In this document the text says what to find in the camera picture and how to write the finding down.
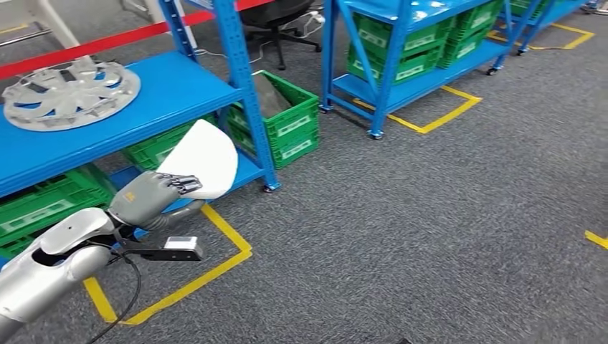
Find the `white label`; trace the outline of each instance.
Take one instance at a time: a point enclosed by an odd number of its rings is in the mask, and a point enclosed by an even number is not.
[[[283,153],[282,157],[283,157],[283,159],[289,158],[290,156],[297,154],[301,150],[306,149],[307,147],[310,147],[312,144],[313,144],[313,142],[311,140],[306,140],[306,141],[302,142],[301,144],[295,146],[294,148],[291,148],[290,150]]]
[[[375,34],[372,34],[371,32],[367,32],[363,29],[360,29],[359,37],[361,39],[366,40],[367,42],[377,45],[378,47],[386,48],[386,40],[376,36]]]
[[[428,36],[424,36],[424,37],[416,39],[414,41],[407,42],[405,44],[404,50],[414,49],[414,48],[420,47],[422,45],[428,44],[430,42],[433,42],[434,40],[435,40],[435,34],[430,34]]]
[[[300,118],[299,120],[296,120],[295,122],[292,122],[292,123],[286,125],[285,127],[279,129],[278,137],[281,137],[281,136],[289,133],[290,131],[294,131],[294,130],[298,129],[299,127],[301,127],[302,125],[309,123],[310,121],[312,121],[310,116],[304,116],[304,117]]]
[[[491,19],[490,11],[485,12],[482,16],[479,16],[476,20],[473,21],[473,25],[471,25],[471,29],[480,26],[481,24],[487,22]]]
[[[414,68],[410,68],[409,70],[405,70],[403,72],[397,73],[397,76],[395,77],[395,80],[404,79],[406,77],[409,77],[409,76],[412,76],[414,74],[420,73],[423,70],[424,70],[424,64],[421,64],[420,66],[416,66]]]
[[[12,219],[11,221],[4,222],[3,224],[0,224],[0,227],[7,232],[16,231],[17,229],[25,227],[28,224],[32,224],[40,220],[41,218],[59,213],[60,211],[64,211],[65,209],[68,209],[72,206],[74,206],[74,204],[70,203],[65,199],[62,199],[53,204],[49,204],[48,206],[42,209],[38,209],[33,213],[29,213],[17,219]]]
[[[464,48],[462,48],[459,52],[458,55],[456,55],[456,58],[459,59],[462,56],[470,53],[471,51],[475,50],[475,48],[477,47],[477,42],[473,42],[467,46],[465,46]]]

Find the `gray carpet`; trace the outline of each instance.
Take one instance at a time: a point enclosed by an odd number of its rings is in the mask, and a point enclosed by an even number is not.
[[[95,15],[70,22],[82,41],[145,23],[113,2],[61,8]],[[372,141],[346,111],[322,115],[321,147],[278,173],[278,192],[249,185],[213,205],[253,256],[99,343],[608,343],[608,256],[583,235],[608,235],[607,20],[573,14],[562,23],[597,33],[575,50],[510,57],[496,76],[480,68],[454,82],[483,101],[430,134],[388,121],[385,138]],[[211,24],[195,33],[221,51]],[[535,43],[571,38],[550,28]],[[338,51],[347,42],[342,32]],[[170,46],[163,36],[99,56],[126,63]],[[0,49],[0,63],[54,47],[45,37]],[[287,43],[284,72],[265,51],[255,69],[319,91],[320,55],[310,47]],[[200,60],[225,73],[221,57]],[[344,58],[337,63],[343,70]],[[440,90],[397,115],[422,125],[460,102]],[[120,165],[103,165],[112,163]],[[138,259],[137,310],[237,251],[203,217],[148,241],[176,234],[199,235],[206,260]],[[99,279],[122,309],[130,268],[115,264]],[[11,343],[84,343],[104,326],[79,291]]]

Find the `black chair base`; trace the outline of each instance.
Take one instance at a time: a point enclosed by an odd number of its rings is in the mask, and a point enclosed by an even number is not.
[[[251,31],[247,33],[247,40],[256,39],[260,42],[260,44],[264,44],[266,42],[274,42],[277,47],[277,53],[279,55],[279,65],[277,68],[279,70],[285,70],[285,60],[283,59],[283,53],[281,50],[281,40],[296,42],[301,44],[312,45],[315,47],[315,52],[321,52],[322,48],[319,43],[315,43],[309,41],[307,39],[303,39],[297,37],[301,32],[295,27],[279,30],[278,27],[273,27],[269,31]]]

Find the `red barrier rope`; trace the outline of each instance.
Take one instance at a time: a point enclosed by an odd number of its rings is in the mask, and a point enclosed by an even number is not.
[[[251,7],[266,4],[272,0],[239,0],[237,2],[237,11],[242,11]],[[213,19],[213,14],[207,11],[198,11],[193,14],[184,16],[184,23],[186,25],[195,25],[198,23],[206,22]],[[31,72],[39,68],[57,65],[66,61],[77,59],[84,55],[91,55],[96,52],[103,50],[112,49],[121,45],[137,42],[141,39],[163,34],[169,30],[166,22],[148,25],[145,27],[139,27],[134,30],[121,32],[120,34],[114,34],[112,36],[103,37],[92,40],[90,42],[81,44],[77,47],[67,48],[57,52],[50,52],[42,54],[23,61],[13,62],[0,66],[0,80],[12,77],[14,75]]]

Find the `black cable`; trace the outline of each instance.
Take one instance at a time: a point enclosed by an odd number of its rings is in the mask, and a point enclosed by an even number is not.
[[[137,288],[135,289],[135,294],[133,295],[133,298],[127,305],[127,308],[125,308],[125,310],[116,318],[116,320],[114,320],[105,329],[103,329],[103,331],[99,332],[95,337],[93,337],[91,340],[89,340],[87,342],[87,344],[93,344],[94,342],[98,341],[99,338],[103,337],[106,333],[108,333],[110,330],[112,330],[114,328],[114,326],[116,326],[116,324],[118,324],[120,321],[122,321],[127,316],[127,314],[131,311],[131,308],[133,308],[133,306],[135,305],[135,302],[137,301],[137,298],[139,297],[139,292],[141,291],[141,273],[139,272],[139,269],[137,268],[137,265],[135,264],[135,262],[133,262],[131,259],[127,258],[127,256],[126,256],[127,254],[128,253],[120,254],[120,256],[125,260],[125,262],[127,264],[129,264],[133,268],[133,271],[135,271],[135,274],[137,277]]]

